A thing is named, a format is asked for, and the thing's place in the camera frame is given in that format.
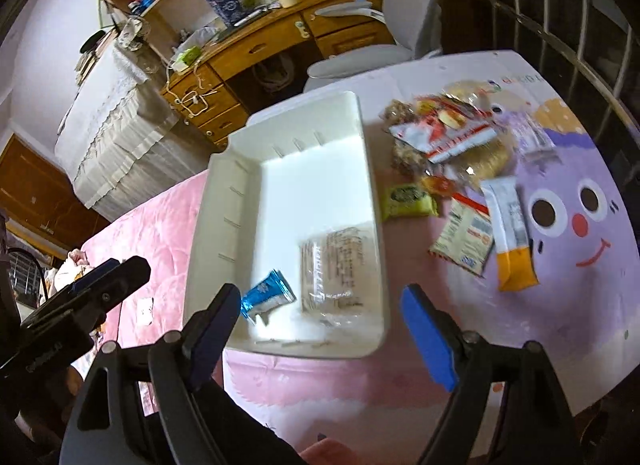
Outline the green mung bean cake packet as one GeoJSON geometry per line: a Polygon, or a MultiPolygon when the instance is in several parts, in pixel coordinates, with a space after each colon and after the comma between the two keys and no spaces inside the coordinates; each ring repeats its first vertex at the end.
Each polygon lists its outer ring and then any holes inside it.
{"type": "Polygon", "coordinates": [[[436,200],[422,186],[405,183],[386,188],[383,199],[383,220],[402,217],[436,217],[436,200]]]}

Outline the red white large snack bag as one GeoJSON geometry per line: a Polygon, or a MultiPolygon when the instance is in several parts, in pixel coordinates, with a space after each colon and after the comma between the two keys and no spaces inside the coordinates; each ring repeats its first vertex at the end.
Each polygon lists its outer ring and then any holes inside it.
{"type": "Polygon", "coordinates": [[[456,117],[444,110],[434,117],[393,125],[388,130],[396,140],[411,146],[434,164],[484,145],[498,136],[497,130],[483,117],[456,117]]]}

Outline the orange candy wrapper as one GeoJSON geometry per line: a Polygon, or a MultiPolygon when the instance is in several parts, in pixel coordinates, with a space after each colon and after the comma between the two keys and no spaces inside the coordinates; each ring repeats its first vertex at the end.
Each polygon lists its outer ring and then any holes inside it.
{"type": "Polygon", "coordinates": [[[442,176],[427,174],[420,179],[420,185],[426,193],[445,198],[450,198],[458,191],[456,182],[442,176]]]}

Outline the blue snack packet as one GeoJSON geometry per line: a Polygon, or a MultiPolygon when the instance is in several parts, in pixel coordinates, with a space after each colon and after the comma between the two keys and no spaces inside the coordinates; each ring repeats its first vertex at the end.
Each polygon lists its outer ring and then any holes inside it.
{"type": "Polygon", "coordinates": [[[293,289],[282,272],[271,270],[241,297],[240,312],[245,320],[255,324],[259,315],[268,315],[270,311],[295,301],[293,289]]]}

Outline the beige red snack sachet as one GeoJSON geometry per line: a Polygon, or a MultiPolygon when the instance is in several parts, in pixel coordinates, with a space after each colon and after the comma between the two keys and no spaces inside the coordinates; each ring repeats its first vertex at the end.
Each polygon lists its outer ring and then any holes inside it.
{"type": "Polygon", "coordinates": [[[480,277],[493,243],[488,208],[456,193],[442,232],[428,252],[480,277]]]}

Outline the clear wrapped cracker pack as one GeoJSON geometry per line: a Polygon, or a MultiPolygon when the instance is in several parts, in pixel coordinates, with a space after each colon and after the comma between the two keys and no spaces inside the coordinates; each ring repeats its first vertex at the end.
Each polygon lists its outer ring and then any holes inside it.
{"type": "Polygon", "coordinates": [[[300,299],[305,313],[341,318],[362,315],[376,293],[378,265],[372,226],[361,223],[317,234],[300,249],[300,299]]]}

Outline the white orange snack bar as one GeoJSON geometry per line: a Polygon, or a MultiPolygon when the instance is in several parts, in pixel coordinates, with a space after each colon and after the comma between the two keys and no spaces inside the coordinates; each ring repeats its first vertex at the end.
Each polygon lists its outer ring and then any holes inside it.
{"type": "Polygon", "coordinates": [[[516,178],[480,182],[497,249],[498,289],[521,292],[538,284],[516,178]]]}

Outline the cartoon printed bed sheet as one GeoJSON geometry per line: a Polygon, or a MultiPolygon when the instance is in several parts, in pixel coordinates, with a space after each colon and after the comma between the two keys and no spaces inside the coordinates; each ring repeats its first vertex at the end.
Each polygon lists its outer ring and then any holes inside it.
{"type": "Polygon", "coordinates": [[[512,51],[398,64],[255,114],[207,169],[85,243],[140,256],[148,284],[107,318],[124,347],[181,329],[221,285],[279,271],[292,303],[239,318],[224,390],[295,448],[318,433],[415,459],[460,372],[416,284],[494,345],[538,341],[573,412],[639,362],[639,251],[590,136],[512,51]]]}

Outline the white plastic storage bin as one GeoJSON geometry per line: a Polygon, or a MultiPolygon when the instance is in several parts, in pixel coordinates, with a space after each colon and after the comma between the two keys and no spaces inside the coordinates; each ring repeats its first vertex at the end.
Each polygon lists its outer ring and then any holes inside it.
{"type": "Polygon", "coordinates": [[[282,272],[295,303],[236,322],[230,348],[310,359],[360,359],[384,341],[388,292],[378,194],[357,95],[303,96],[230,136],[209,159],[193,235],[183,312],[194,315],[230,283],[247,292],[282,272]],[[325,318],[302,309],[300,249],[317,234],[367,223],[378,265],[362,315],[325,318]]]}

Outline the yellow noodle cake bag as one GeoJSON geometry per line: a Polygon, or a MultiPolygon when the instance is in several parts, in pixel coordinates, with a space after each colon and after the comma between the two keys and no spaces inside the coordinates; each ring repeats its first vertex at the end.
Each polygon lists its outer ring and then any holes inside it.
{"type": "Polygon", "coordinates": [[[500,177],[511,165],[512,150],[498,138],[474,146],[450,162],[457,178],[477,190],[483,181],[500,177]]]}

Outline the brown granola clear bag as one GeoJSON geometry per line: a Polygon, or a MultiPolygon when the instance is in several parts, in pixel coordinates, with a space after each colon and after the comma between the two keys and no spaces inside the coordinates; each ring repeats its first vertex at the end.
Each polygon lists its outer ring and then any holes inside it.
{"type": "Polygon", "coordinates": [[[423,153],[397,139],[393,143],[392,163],[407,177],[422,178],[432,173],[431,163],[423,153]]]}

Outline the white lace covered cabinet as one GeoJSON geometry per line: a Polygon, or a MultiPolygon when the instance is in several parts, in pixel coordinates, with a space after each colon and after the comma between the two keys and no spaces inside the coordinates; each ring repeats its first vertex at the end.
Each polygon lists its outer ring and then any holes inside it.
{"type": "Polygon", "coordinates": [[[153,51],[112,42],[58,126],[54,154],[81,204],[108,221],[205,170],[214,144],[160,95],[153,51]]]}

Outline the brown nut cluster bag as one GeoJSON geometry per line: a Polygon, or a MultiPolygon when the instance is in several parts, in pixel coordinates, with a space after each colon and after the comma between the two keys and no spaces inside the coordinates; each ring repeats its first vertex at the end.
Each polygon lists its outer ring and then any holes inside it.
{"type": "Polygon", "coordinates": [[[403,136],[407,132],[424,132],[426,129],[414,106],[396,99],[384,108],[381,118],[393,136],[403,136]]]}

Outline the grey office chair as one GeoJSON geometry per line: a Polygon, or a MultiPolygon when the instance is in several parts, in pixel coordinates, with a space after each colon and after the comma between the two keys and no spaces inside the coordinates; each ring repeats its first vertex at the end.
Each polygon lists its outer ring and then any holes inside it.
{"type": "Polygon", "coordinates": [[[323,58],[307,68],[304,92],[369,70],[408,62],[413,52],[388,30],[380,0],[337,0],[303,10],[302,19],[323,58]]]}

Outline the blue paper gift bag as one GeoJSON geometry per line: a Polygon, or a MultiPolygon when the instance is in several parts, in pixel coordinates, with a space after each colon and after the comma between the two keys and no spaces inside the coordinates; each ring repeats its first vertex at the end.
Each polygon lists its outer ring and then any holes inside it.
{"type": "Polygon", "coordinates": [[[206,0],[227,27],[235,26],[245,17],[240,0],[206,0]]]}

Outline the wooden desk with drawers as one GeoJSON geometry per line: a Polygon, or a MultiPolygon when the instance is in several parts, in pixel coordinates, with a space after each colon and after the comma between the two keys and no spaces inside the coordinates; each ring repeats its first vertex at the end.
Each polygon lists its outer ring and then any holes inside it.
{"type": "MultiPolygon", "coordinates": [[[[250,115],[302,92],[311,64],[393,42],[386,26],[371,17],[320,13],[354,1],[302,0],[274,10],[206,47],[193,67],[168,77],[160,94],[186,125],[223,147],[250,115]]],[[[364,1],[382,8],[383,0],[364,1]]]]}

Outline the metal bed rail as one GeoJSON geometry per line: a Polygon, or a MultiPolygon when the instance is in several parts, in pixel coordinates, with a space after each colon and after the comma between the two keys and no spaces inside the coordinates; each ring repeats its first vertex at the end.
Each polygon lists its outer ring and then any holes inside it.
{"type": "Polygon", "coordinates": [[[639,146],[639,27],[616,0],[477,0],[495,47],[538,69],[603,148],[639,146]]]}

